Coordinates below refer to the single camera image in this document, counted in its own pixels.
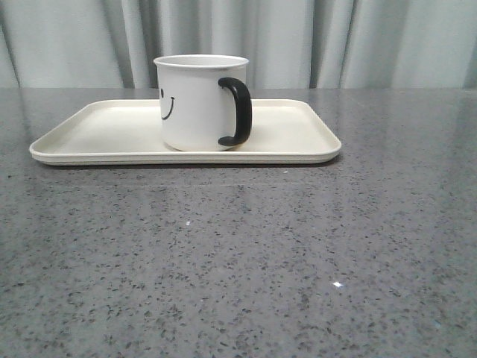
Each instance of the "granite surface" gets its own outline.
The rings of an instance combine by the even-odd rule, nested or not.
[[[343,142],[307,166],[45,166],[153,89],[0,89],[0,357],[477,357],[477,91],[261,90]]]

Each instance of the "plastic tray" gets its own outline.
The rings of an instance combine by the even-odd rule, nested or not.
[[[341,142],[307,103],[252,100],[246,143],[228,151],[175,151],[161,139],[158,100],[87,105],[30,145],[34,159],[53,166],[173,163],[322,163]]]

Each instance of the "black handle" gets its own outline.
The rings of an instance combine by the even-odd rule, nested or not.
[[[232,92],[233,99],[236,101],[236,133],[234,136],[223,136],[218,140],[218,144],[231,147],[233,145],[242,144],[250,136],[252,129],[252,101],[250,100],[250,92],[247,86],[232,77],[223,77],[218,80],[218,85],[222,88],[226,87]]]

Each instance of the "white mug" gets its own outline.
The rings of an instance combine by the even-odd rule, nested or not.
[[[246,58],[185,54],[154,63],[166,144],[181,151],[223,151],[248,139],[252,104],[244,84]]]

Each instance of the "curtain fold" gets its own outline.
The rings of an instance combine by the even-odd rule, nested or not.
[[[0,0],[0,87],[157,87],[169,54],[253,88],[475,87],[475,0]]]

